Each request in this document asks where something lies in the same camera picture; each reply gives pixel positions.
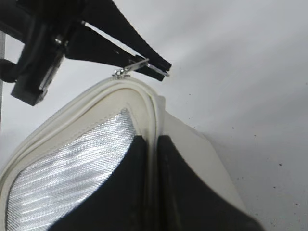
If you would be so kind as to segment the black own right gripper left finger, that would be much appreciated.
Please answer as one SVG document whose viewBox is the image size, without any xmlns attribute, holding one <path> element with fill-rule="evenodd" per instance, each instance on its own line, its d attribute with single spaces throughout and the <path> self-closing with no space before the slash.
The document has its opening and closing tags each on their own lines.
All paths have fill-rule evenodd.
<svg viewBox="0 0 308 231">
<path fill-rule="evenodd" d="M 135 136 L 111 176 L 84 202 L 56 221 L 53 231 L 156 231 L 155 180 L 149 146 Z"/>
</svg>

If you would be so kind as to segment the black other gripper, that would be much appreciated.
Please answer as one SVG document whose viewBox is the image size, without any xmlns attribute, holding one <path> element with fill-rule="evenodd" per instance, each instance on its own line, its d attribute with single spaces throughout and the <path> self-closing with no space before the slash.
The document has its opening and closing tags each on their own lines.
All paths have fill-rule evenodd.
<svg viewBox="0 0 308 231">
<path fill-rule="evenodd" d="M 81 0 L 0 2 L 0 30 L 24 44 L 17 63 L 0 60 L 0 78 L 14 84 L 13 97 L 31 106 L 41 102 L 64 56 L 121 69 L 145 59 L 133 56 L 87 26 L 78 26 L 69 40 L 82 9 Z M 166 71 L 150 60 L 136 72 L 159 81 L 166 77 Z"/>
</svg>

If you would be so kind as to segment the black own right gripper right finger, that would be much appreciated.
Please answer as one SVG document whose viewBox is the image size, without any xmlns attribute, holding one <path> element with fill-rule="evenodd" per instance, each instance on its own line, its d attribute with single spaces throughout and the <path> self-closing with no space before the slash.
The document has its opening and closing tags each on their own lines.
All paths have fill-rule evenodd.
<svg viewBox="0 0 308 231">
<path fill-rule="evenodd" d="M 259 231 L 261 225 L 208 187 L 163 135 L 157 147 L 162 231 Z"/>
</svg>

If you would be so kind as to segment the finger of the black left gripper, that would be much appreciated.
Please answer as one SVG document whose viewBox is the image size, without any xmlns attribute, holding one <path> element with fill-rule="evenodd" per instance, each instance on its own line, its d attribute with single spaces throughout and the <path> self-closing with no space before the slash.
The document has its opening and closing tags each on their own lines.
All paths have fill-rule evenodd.
<svg viewBox="0 0 308 231">
<path fill-rule="evenodd" d="M 148 58 L 154 66 L 161 70 L 169 71 L 171 63 L 162 58 L 134 29 L 129 21 L 124 17 L 115 3 L 110 0 L 111 9 L 109 12 L 114 16 L 114 22 L 109 33 L 110 36 L 127 45 L 144 58 Z"/>
</svg>

